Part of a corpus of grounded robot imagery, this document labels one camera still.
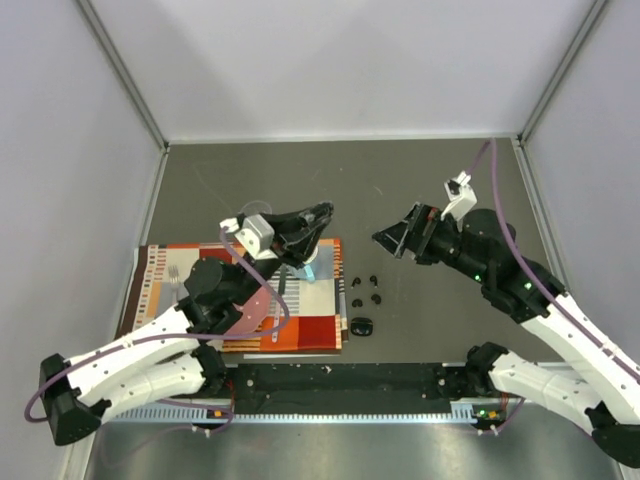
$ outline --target table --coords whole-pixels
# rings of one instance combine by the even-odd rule
[[[98,441],[116,462],[166,425],[107,424]],[[526,405],[499,437],[468,426],[234,425],[207,440],[172,432],[118,470],[94,449],[85,480],[614,480],[619,467],[574,425]]]
[[[355,276],[363,280],[347,288],[348,316],[371,318],[374,333],[351,336],[340,356],[323,362],[463,362],[470,347],[485,341],[529,360],[557,360],[549,347],[494,310],[473,281],[444,265],[395,260],[370,239],[415,201],[443,207],[443,182],[469,166],[481,144],[456,139],[172,146],[148,242],[215,242],[220,220],[251,200],[268,202],[274,212],[332,200],[336,211],[325,236],[343,241],[347,284]],[[498,141],[498,160],[504,210],[519,247],[544,264],[510,140]],[[492,206],[488,163],[473,177],[481,207]],[[370,300],[372,274],[379,279],[379,307]],[[364,307],[353,309],[354,298]]]

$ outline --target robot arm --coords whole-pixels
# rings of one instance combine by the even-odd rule
[[[329,202],[284,215],[239,215],[221,227],[234,233],[244,256],[263,278],[282,264],[300,268],[313,255],[331,221]],[[98,350],[40,365],[40,385],[69,367],[94,361],[62,374],[41,395],[56,445],[76,442],[118,414],[149,402],[180,394],[216,393],[226,368],[218,352],[185,334],[222,335],[240,318],[244,305],[261,287],[240,264],[202,258],[184,283],[188,296],[144,327]],[[137,341],[159,336],[157,340]],[[101,351],[119,349],[101,356]]]
[[[492,306],[550,345],[587,382],[577,385],[486,344],[470,351],[467,364],[479,393],[500,390],[535,401],[577,424],[616,460],[640,467],[640,367],[591,322],[551,272],[525,259],[580,323],[571,322],[532,284],[509,250],[496,213],[470,211],[475,195],[468,182],[462,172],[445,184],[450,203],[444,211],[416,203],[373,240],[396,258],[408,250],[419,265],[442,262],[476,281]],[[515,229],[507,227],[515,239]]]

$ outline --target metal fork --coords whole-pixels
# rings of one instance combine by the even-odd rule
[[[180,270],[177,265],[169,265],[169,281],[171,282],[172,305],[178,303],[178,290],[180,289]]]

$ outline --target orange placemat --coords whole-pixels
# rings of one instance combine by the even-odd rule
[[[244,253],[239,245],[235,248]],[[231,255],[218,243],[147,245],[138,248],[136,253],[119,336],[152,321],[172,305],[174,291],[169,280],[169,266],[178,268],[180,280],[184,282],[198,258],[212,256],[232,262]],[[225,353],[338,353],[347,340],[340,240],[320,240],[313,266],[314,283],[287,274],[283,297],[291,320],[275,337],[212,343]],[[279,273],[269,283],[277,290]],[[186,295],[184,287],[179,289],[179,294]],[[269,316],[258,331],[273,326],[275,309],[276,302],[271,300]]]

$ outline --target purple cable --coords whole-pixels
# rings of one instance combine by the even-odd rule
[[[522,271],[529,277],[529,280],[540,290],[540,293],[553,305],[555,306],[564,317],[573,324],[585,337],[587,337],[591,342],[593,342],[598,348],[602,349],[603,353],[607,356],[613,356],[613,361],[622,368],[625,372],[627,372],[632,378],[634,378],[637,382],[640,382],[640,374],[634,371],[629,365],[623,362],[620,358],[613,355],[609,349],[602,348],[604,344],[598,340],[586,327],[584,327],[571,313],[569,313],[558,301],[554,298],[554,296],[547,290],[547,288],[542,284],[540,279],[536,276],[536,274],[531,270],[527,262],[524,260],[524,257],[518,251],[518,247],[516,246],[515,241],[509,234],[509,229],[507,227],[507,221],[505,220],[504,211],[502,210],[502,202],[500,201],[500,193],[498,191],[498,149],[496,145],[496,139],[491,138],[489,140],[491,144],[491,183],[493,184],[493,202],[496,207],[496,215],[498,217],[498,223],[500,224],[500,230],[502,230],[502,235],[504,236],[507,245],[509,246],[509,250],[513,254],[516,262],[522,268]],[[483,145],[480,149],[480,153],[484,153],[485,146]]]
[[[287,326],[287,324],[289,323],[289,320],[291,319],[291,315],[289,313],[289,307],[287,307],[286,302],[284,301],[284,299],[278,294],[278,292],[275,291],[275,289],[269,285],[269,282],[267,280],[265,280],[264,278],[262,278],[262,276],[260,275],[259,272],[256,271],[255,268],[253,268],[251,265],[249,265],[249,263],[242,258],[242,255],[240,255],[238,252],[236,252],[233,247],[231,246],[231,244],[229,243],[229,241],[227,240],[226,237],[226,232],[227,229],[223,228],[220,230],[220,241],[222,242],[222,244],[224,245],[224,248],[227,250],[227,252],[229,252],[229,254],[235,258],[237,260],[237,262],[242,265],[248,272],[249,274],[256,279],[256,281],[263,286],[268,292],[269,294],[276,300],[276,302],[278,302],[280,304],[280,306],[282,307],[282,311],[284,313],[284,320],[282,323],[280,323],[277,327],[273,327],[273,328],[269,328],[267,330],[263,330],[262,332],[253,332],[253,333],[242,333],[242,334],[234,334],[234,335],[209,335],[209,334],[205,334],[205,333],[166,333],[166,334],[162,334],[162,335],[152,335],[150,337],[144,337],[144,338],[139,338],[137,340],[133,340],[133,345],[141,345],[143,343],[147,343],[147,342],[157,342],[160,340],[169,340],[169,339],[174,339],[174,338],[192,338],[195,340],[244,340],[247,338],[258,338],[258,337],[266,337],[268,335],[271,335],[272,333],[275,333],[279,330],[282,330],[284,327]],[[108,355],[111,355],[113,353],[119,352],[120,350],[124,350],[125,347],[124,345],[118,345],[116,347],[112,347],[109,348],[107,350],[101,351],[100,353],[97,353],[95,355],[92,355],[88,358],[85,358],[84,360],[79,361],[78,363],[70,366],[69,368],[66,368],[64,370],[62,370],[59,373],[56,373],[53,377],[51,377],[49,380],[47,380],[46,382],[44,382],[40,388],[38,388],[38,390],[36,391],[36,393],[33,394],[33,396],[29,399],[29,401],[27,402],[27,405],[24,409],[24,419],[29,422],[29,423],[41,423],[41,422],[46,422],[47,421],[47,417],[41,417],[41,418],[36,418],[34,416],[31,415],[31,410],[33,409],[33,406],[35,405],[35,403],[38,401],[38,398],[40,398],[40,396],[54,383],[56,383],[58,380],[60,380],[61,378],[69,375],[72,372],[75,372],[76,370],[89,365],[90,363],[95,362],[96,360],[100,359],[100,358],[104,358]]]
[[[480,150],[478,150],[478,153],[476,153],[476,156],[473,159],[473,163],[469,168],[465,170],[465,173],[467,175],[471,175],[474,172],[474,170],[478,167],[478,165],[480,165],[480,160],[482,160],[482,156],[487,151],[487,148],[489,148],[489,144],[490,144],[489,140],[485,140],[485,142],[482,144],[482,147],[480,147]]]
[[[223,412],[224,414],[226,414],[227,416],[227,421],[219,426],[218,428],[216,428],[215,430],[209,430],[213,433],[220,433],[225,431],[227,428],[229,428],[229,426],[231,425],[231,422],[233,421],[233,417],[234,417],[234,413],[231,409],[228,408],[223,408],[223,407],[216,407],[215,405],[204,405],[201,403],[183,403],[183,402],[174,402],[172,400],[162,400],[160,403],[164,403],[167,405],[174,405],[174,406],[178,406],[178,407],[190,407],[190,408],[206,408],[207,410],[215,410],[215,411],[219,411],[219,412]],[[107,458],[107,452],[106,452],[106,442],[104,440],[104,438],[100,439],[100,458],[102,459],[102,463],[107,467],[107,468],[118,468],[120,466],[122,466],[127,460],[129,460],[131,457],[133,457],[134,455],[136,455],[140,450],[142,450],[143,448],[146,448],[147,446],[149,446],[152,442],[155,442],[158,438],[163,437],[164,435],[171,433],[171,432],[177,432],[177,431],[182,431],[182,430],[191,430],[193,431],[193,426],[191,425],[179,425],[176,427],[169,427],[169,428],[165,428],[164,430],[160,430],[157,433],[154,433],[153,435],[149,436],[149,438],[147,438],[146,440],[144,440],[143,442],[141,442],[139,445],[137,445],[136,447],[134,447],[133,449],[131,449],[131,451],[129,453],[127,453],[123,458],[121,458],[120,460],[118,460],[117,462],[111,462],[108,458]],[[195,427],[198,430],[205,430],[199,427]]]
[[[513,409],[513,412],[511,412],[511,414],[507,417],[507,419],[504,421],[502,425],[497,426],[495,430],[484,430],[480,435],[496,435],[501,433],[505,428],[507,428],[507,425],[513,422],[514,417],[520,411],[520,409],[524,405],[524,402],[525,402],[525,399],[521,398],[520,401],[518,402],[518,405],[515,406],[515,408]]]

